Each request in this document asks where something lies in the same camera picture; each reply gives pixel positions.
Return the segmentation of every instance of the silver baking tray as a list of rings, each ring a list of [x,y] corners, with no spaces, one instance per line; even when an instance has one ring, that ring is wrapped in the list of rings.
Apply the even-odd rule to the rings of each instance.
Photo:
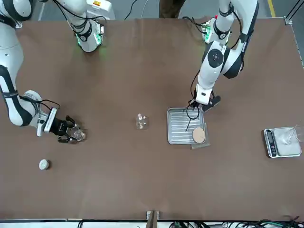
[[[188,109],[190,117],[195,118],[198,115],[198,110]],[[189,117],[186,114],[186,108],[170,108],[167,111],[167,122],[168,122],[168,142],[170,144],[198,144],[193,140],[192,132],[195,128],[201,127],[206,133],[204,122],[204,114],[199,113],[199,117],[196,120],[191,120],[190,125],[186,131],[189,123]]]

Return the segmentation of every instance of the person's leg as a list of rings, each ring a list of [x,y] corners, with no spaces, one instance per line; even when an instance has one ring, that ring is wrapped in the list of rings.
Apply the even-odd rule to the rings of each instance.
[[[160,18],[178,18],[185,0],[160,0]]]

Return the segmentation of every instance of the kitchen scale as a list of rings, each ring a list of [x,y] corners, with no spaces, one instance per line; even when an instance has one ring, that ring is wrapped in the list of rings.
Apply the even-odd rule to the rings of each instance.
[[[301,155],[301,146],[295,136],[295,133],[291,137],[290,145],[286,145],[279,140],[282,134],[291,129],[293,129],[293,127],[281,127],[264,130],[264,137],[270,158],[298,157]]]

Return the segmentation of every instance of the yellow floor line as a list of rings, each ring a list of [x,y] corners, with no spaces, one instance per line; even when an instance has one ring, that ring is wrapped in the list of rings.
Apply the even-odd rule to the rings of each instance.
[[[271,0],[267,0],[267,1],[268,1],[271,17],[275,18],[276,17],[276,13],[275,13],[275,9],[274,9],[274,6],[272,4],[272,1]]]

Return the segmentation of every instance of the brown tabletop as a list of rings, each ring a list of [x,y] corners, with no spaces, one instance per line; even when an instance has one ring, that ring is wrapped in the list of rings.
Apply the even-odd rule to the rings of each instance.
[[[231,46],[238,34],[234,24]],[[38,138],[10,123],[0,101],[0,219],[304,219],[303,156],[270,159],[262,130],[303,118],[304,72],[292,28],[259,19],[235,79],[221,77],[222,101],[205,114],[211,146],[167,141],[167,110],[184,107],[204,45],[185,20],[109,21],[105,46],[84,53],[65,22],[27,22],[19,92],[61,104],[88,139]],[[136,130],[135,117],[150,117]],[[49,159],[52,168],[40,171]]]

